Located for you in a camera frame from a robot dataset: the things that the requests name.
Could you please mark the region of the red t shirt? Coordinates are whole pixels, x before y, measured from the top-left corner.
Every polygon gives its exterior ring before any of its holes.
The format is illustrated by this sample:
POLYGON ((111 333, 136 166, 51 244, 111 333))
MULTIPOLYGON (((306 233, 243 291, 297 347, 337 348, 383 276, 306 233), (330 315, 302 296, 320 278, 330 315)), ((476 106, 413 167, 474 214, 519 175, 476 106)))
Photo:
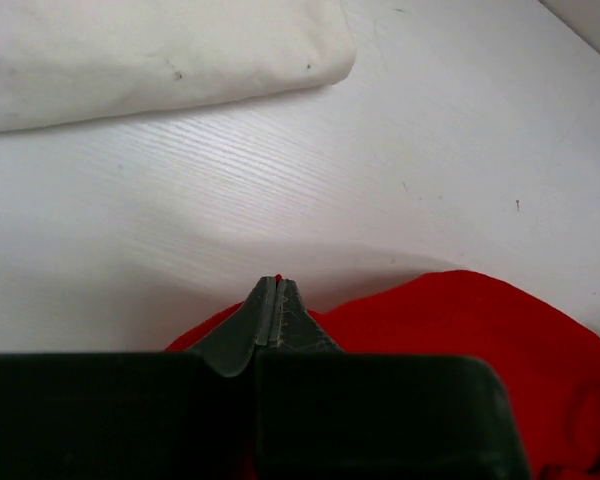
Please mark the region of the red t shirt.
MULTIPOLYGON (((171 350, 191 347, 243 302, 186 332, 171 350)), ((600 337, 547 303, 455 270, 424 274, 324 313, 307 311, 347 353, 484 361, 505 388, 531 470, 527 479, 600 479, 600 337)), ((254 463, 253 359, 250 432, 216 472, 184 479, 261 479, 254 463)))

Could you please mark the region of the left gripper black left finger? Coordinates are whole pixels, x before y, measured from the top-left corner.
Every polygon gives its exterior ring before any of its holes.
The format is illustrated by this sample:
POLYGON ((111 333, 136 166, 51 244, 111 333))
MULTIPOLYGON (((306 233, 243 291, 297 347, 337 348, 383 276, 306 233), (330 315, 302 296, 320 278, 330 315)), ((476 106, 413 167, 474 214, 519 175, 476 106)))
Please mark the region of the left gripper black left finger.
POLYGON ((277 281, 180 352, 0 354, 0 479, 212 474, 253 423, 277 281))

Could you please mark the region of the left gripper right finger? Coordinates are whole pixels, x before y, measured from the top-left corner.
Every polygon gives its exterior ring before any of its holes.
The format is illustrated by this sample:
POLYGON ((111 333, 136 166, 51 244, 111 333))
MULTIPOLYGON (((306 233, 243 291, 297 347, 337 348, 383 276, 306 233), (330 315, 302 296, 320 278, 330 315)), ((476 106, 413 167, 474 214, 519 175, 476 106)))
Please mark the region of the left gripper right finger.
POLYGON ((527 479, 505 388, 484 361, 345 352, 276 284, 258 341, 254 463, 261 479, 527 479))

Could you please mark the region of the white t shirt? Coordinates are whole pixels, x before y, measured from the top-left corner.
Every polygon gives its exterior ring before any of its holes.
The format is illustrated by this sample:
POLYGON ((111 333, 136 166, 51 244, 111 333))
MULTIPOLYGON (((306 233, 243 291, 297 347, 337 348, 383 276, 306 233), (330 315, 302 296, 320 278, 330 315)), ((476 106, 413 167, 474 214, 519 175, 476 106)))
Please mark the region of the white t shirt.
POLYGON ((338 1, 0 1, 0 132, 331 85, 338 1))

